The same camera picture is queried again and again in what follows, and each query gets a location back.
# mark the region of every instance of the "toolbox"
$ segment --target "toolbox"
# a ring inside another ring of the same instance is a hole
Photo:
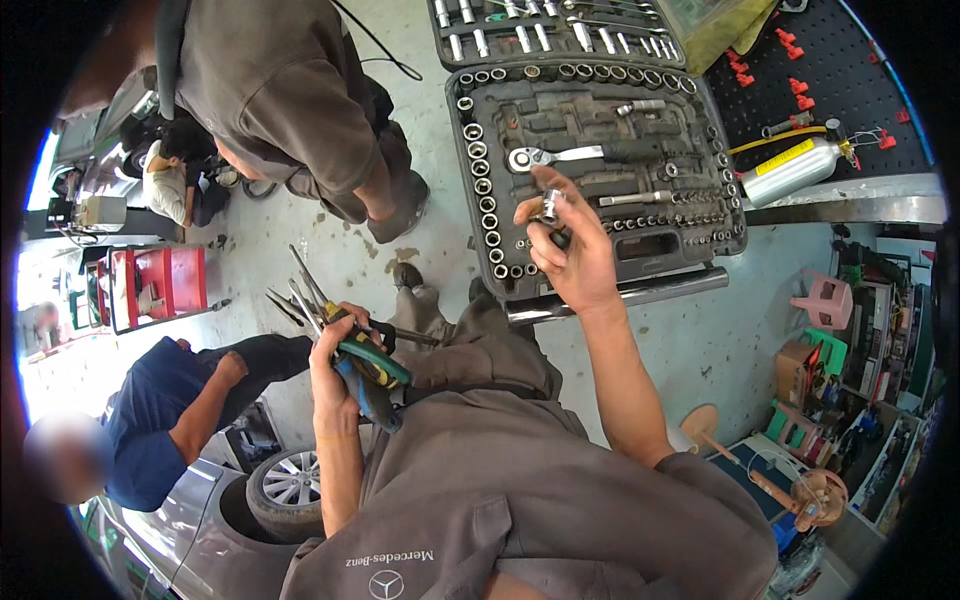
[[[543,153],[559,154],[550,166],[597,212],[619,282],[743,252],[726,136],[708,92],[681,70],[669,26],[650,14],[657,5],[502,4],[428,0],[441,61],[452,71],[444,91],[488,289],[501,301],[552,294],[530,259],[526,226],[513,223],[517,205],[540,194],[526,164],[543,162]],[[574,31],[578,22],[604,25],[584,33]]]

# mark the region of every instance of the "blue shirt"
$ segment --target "blue shirt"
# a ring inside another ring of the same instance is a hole
[[[169,432],[211,375],[196,354],[169,337],[133,363],[107,422],[114,447],[110,499],[144,513],[163,504],[186,471]]]

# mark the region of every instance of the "car wheel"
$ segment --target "car wheel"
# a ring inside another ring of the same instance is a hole
[[[127,155],[127,158],[123,161],[123,167],[121,167],[124,175],[138,180],[143,179],[143,169],[147,166],[147,153],[150,152],[151,144],[153,142],[139,146]]]
[[[247,480],[247,504],[278,540],[324,538],[320,468],[313,450],[288,450],[265,460]]]
[[[276,189],[276,183],[272,181],[250,181],[247,178],[243,178],[240,186],[243,187],[243,193],[247,194],[247,198],[251,200],[263,200],[273,194]]]

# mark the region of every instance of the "man in white shirt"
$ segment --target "man in white shirt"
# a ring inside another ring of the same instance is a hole
[[[203,141],[198,139],[198,129],[190,119],[168,123],[163,136],[147,151],[143,169],[143,193],[150,209],[185,228],[206,227],[229,198],[217,181],[209,181],[205,191],[199,186],[203,165],[194,154]],[[230,175],[239,179],[235,173]]]

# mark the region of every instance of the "stained floor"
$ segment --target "stained floor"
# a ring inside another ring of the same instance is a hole
[[[395,0],[388,11],[373,0],[346,4],[363,15],[399,60],[423,75],[423,82],[416,83],[386,61],[365,64],[367,73],[390,90],[396,105],[393,118],[406,131],[413,166],[431,186],[420,225],[394,244],[376,246],[365,227],[348,226],[324,213],[318,203],[292,197],[286,190],[259,202],[236,190],[226,214],[188,233],[188,241],[195,242],[220,233],[227,236],[224,247],[208,260],[207,286],[211,301],[231,298],[232,304],[217,313],[118,338],[121,351],[108,380],[122,380],[129,362],[162,335],[186,338],[195,348],[257,333],[294,335],[293,326],[263,296],[267,287],[284,293],[287,278],[295,274],[289,244],[305,256],[328,296],[363,304],[377,318],[393,314],[390,272],[398,260],[417,265],[441,291],[441,309],[449,321],[467,305],[468,284],[478,263],[467,247],[469,218],[443,94],[448,73],[436,57],[428,3]],[[358,27],[350,28],[361,58],[383,56]],[[856,239],[873,245],[872,228],[853,229]],[[727,444],[764,425],[775,388],[773,355],[808,323],[803,312],[789,305],[789,298],[802,290],[800,269],[826,273],[831,259],[835,261],[828,224],[750,228],[748,233],[743,254],[714,263],[727,268],[729,287],[629,311],[668,422],[679,424],[691,409],[716,404],[721,414],[717,438]],[[562,403],[578,413],[595,442],[606,445],[579,323],[568,319],[541,324],[536,331],[543,351],[564,375]],[[312,444],[306,374],[274,384],[265,399],[285,447]]]

